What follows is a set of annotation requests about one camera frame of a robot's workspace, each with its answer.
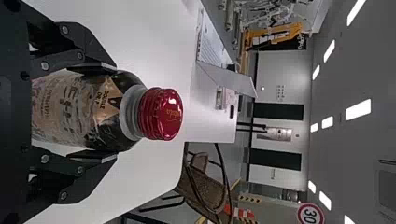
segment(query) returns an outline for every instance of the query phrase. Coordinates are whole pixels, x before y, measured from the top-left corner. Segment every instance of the black cable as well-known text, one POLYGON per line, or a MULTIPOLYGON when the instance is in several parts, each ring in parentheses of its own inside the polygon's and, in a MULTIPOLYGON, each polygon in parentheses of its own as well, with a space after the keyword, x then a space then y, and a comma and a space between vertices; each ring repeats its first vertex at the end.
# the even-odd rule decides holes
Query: black cable
MULTIPOLYGON (((221 168, 221 172, 222 172, 223 186, 224 186, 224 188, 227 189, 227 193, 228 193, 228 199, 229 199, 229 203, 230 203, 229 223, 231 223, 232 219, 233 219, 233 202, 232 202, 232 199, 231 199, 230 184, 228 183, 228 178, 227 178, 227 174, 226 174, 226 171, 225 171, 224 160, 222 158, 221 151, 219 149, 219 144, 215 143, 215 148, 216 148, 216 151, 218 152, 218 156, 219 156, 219 160, 220 160, 220 168, 221 168)), ((198 190, 198 188, 196 186, 195 180, 192 177, 192 173, 191 173, 190 167, 187 164, 186 157, 184 158, 183 161, 185 163, 185 169, 186 169, 187 176, 188 176, 188 178, 190 180, 192 191, 194 192, 194 195, 197 198, 198 202, 201 204, 201 206, 206 211, 208 211, 209 213, 212 213, 213 215, 217 216, 217 212, 215 210, 220 209, 224 201, 222 201, 219 204, 219 206, 215 208, 215 210, 210 208, 209 206, 207 206, 207 204, 205 203, 204 199, 202 198, 201 193, 199 192, 199 190, 198 190)))

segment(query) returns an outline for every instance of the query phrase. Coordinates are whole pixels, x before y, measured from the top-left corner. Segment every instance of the number 30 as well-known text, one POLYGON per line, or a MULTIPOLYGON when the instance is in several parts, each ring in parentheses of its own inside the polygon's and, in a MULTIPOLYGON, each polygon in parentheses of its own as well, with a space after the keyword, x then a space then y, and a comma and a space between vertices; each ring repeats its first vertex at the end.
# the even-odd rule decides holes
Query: number 30
POLYGON ((306 223, 312 223, 312 224, 317 223, 317 220, 315 219, 315 217, 317 216, 317 212, 315 211, 310 212, 308 209, 306 209, 304 213, 306 215, 306 217, 304 217, 304 221, 306 223))

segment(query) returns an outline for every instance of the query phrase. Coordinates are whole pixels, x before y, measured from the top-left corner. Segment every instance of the ceiling light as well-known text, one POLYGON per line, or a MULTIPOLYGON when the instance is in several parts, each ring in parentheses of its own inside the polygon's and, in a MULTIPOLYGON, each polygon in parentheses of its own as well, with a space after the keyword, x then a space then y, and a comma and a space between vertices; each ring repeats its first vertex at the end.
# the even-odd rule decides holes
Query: ceiling light
POLYGON ((314 123, 313 125, 311 125, 311 133, 314 133, 318 130, 318 124, 314 123))
POLYGON ((330 198, 327 197, 322 191, 319 193, 319 199, 327 207, 327 209, 329 209, 329 211, 332 210, 332 200, 330 200, 330 198))
POLYGON ((308 188, 313 192, 313 193, 317 193, 317 186, 312 183, 312 181, 308 181, 308 188))
POLYGON ((366 0, 356 1, 355 6, 353 6, 352 10, 350 10, 349 14, 347 15, 346 26, 349 26, 350 23, 353 22, 353 20, 355 19, 356 15, 358 15, 359 11, 361 10, 365 2, 366 0))
POLYGON ((358 117, 371 113, 371 100, 365 100, 361 103, 353 105, 346 110, 346 120, 356 119, 358 117))
POLYGON ((334 49, 335 49, 335 40, 332 41, 332 43, 330 44, 330 46, 327 48, 326 52, 324 53, 323 62, 325 62, 325 63, 327 62, 330 55, 332 55, 332 51, 334 49))
POLYGON ((348 216, 344 216, 344 224, 355 224, 348 216))
POLYGON ((317 78, 319 72, 320 72, 320 65, 317 66, 317 68, 314 71, 314 74, 312 74, 312 80, 315 80, 315 78, 317 78))
POLYGON ((327 128, 332 127, 333 122, 334 122, 334 117, 333 116, 324 119, 322 121, 322 129, 327 129, 327 128))

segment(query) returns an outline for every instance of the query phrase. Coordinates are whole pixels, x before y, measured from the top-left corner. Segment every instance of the bottle label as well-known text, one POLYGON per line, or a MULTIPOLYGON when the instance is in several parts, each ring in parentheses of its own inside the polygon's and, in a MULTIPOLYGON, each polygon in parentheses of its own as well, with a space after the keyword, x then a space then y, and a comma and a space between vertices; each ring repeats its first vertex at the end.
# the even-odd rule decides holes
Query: bottle label
POLYGON ((36 140, 85 147, 102 124, 120 112, 122 92, 109 76, 59 73, 33 81, 32 136, 36 140))

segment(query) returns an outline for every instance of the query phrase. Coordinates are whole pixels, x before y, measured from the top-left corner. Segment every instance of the screw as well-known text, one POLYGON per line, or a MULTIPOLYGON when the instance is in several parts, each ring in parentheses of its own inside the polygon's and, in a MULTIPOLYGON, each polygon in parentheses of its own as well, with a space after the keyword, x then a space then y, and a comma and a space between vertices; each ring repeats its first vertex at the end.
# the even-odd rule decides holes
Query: screw
POLYGON ((79 58, 79 59, 82 59, 82 53, 77 53, 77 57, 79 58))
POLYGON ((21 146, 21 152, 25 153, 27 151, 29 151, 29 147, 27 145, 22 145, 21 146))
POLYGON ((79 167, 77 168, 77 173, 82 174, 82 172, 84 172, 84 167, 79 166, 79 167))
POLYGON ((62 32, 66 35, 69 34, 69 29, 67 28, 67 26, 62 26, 62 32))
POLYGON ((44 71, 48 71, 50 69, 50 65, 47 62, 42 62, 41 69, 43 69, 44 71))
POLYGON ((21 72, 21 79, 23 81, 28 81, 30 79, 30 76, 29 76, 29 74, 27 72, 23 71, 23 72, 21 72))
POLYGON ((67 198, 67 192, 62 192, 61 194, 61 200, 64 201, 67 198))
POLYGON ((43 155, 41 157, 41 163, 43 163, 43 164, 46 164, 47 162, 49 162, 49 160, 50 160, 49 155, 43 155))

